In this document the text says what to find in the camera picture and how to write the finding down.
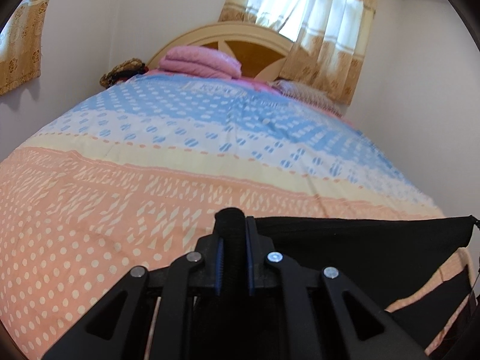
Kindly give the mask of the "black pants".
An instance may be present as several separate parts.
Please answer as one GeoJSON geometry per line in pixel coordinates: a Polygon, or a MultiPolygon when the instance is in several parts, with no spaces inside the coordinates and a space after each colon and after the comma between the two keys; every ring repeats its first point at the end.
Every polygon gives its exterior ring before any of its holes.
{"type": "Polygon", "coordinates": [[[336,267],[391,314],[432,359],[472,318],[473,216],[422,220],[256,219],[257,231],[300,266],[336,267]]]}

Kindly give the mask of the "polka dot bedspread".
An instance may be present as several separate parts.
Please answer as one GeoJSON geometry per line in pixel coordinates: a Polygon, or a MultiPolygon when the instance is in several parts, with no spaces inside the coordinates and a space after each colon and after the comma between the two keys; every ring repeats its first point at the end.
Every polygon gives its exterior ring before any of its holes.
{"type": "Polygon", "coordinates": [[[198,240],[255,220],[445,219],[366,136],[227,80],[145,75],[1,163],[1,344],[19,359],[433,359],[336,267],[274,250],[217,296],[198,240]]]}

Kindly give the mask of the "striped pillow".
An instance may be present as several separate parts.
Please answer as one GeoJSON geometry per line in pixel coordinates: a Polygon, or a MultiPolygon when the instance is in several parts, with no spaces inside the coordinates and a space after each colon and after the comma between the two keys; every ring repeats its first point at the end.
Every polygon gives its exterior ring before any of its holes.
{"type": "Polygon", "coordinates": [[[283,96],[303,102],[330,114],[342,117],[341,109],[333,102],[325,92],[312,88],[308,85],[291,80],[275,80],[272,88],[283,96]]]}

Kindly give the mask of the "folded pink blanket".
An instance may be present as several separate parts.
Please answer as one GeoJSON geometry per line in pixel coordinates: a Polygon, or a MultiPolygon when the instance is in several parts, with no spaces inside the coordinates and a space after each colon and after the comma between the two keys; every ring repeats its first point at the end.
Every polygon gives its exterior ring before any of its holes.
{"type": "Polygon", "coordinates": [[[162,57],[158,69],[203,78],[239,79],[242,65],[217,49],[202,46],[175,46],[162,57]]]}

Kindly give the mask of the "cream wooden headboard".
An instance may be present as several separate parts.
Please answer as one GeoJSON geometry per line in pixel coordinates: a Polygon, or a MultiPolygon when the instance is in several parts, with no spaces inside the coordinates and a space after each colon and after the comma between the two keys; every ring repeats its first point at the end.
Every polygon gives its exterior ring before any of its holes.
{"type": "Polygon", "coordinates": [[[151,58],[147,66],[156,68],[173,47],[208,47],[237,59],[245,77],[274,81],[279,77],[293,44],[293,41],[270,28],[245,22],[218,22],[173,39],[151,58]]]}

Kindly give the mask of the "brown patterned cushion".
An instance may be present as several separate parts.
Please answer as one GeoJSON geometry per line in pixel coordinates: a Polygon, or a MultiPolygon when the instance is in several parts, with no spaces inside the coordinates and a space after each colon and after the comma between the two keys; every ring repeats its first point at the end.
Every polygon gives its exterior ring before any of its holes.
{"type": "Polygon", "coordinates": [[[104,74],[99,84],[108,89],[118,83],[125,82],[136,75],[143,75],[149,71],[148,66],[139,58],[131,58],[116,65],[110,72],[104,74]]]}

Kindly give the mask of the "beige curtain behind headboard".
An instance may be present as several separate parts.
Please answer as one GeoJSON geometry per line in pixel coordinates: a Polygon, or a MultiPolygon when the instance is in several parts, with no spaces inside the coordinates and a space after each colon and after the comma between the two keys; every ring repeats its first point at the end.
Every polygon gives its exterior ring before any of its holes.
{"type": "Polygon", "coordinates": [[[351,104],[377,0],[225,0],[220,21],[271,29],[293,42],[279,77],[351,104]]]}

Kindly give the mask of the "beige curtain side window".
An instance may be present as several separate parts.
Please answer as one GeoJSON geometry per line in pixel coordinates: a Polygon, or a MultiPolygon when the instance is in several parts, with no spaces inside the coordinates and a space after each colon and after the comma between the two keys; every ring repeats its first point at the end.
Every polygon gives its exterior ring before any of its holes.
{"type": "Polygon", "coordinates": [[[41,75],[41,34],[49,0],[23,0],[1,31],[1,95],[41,75]]]}

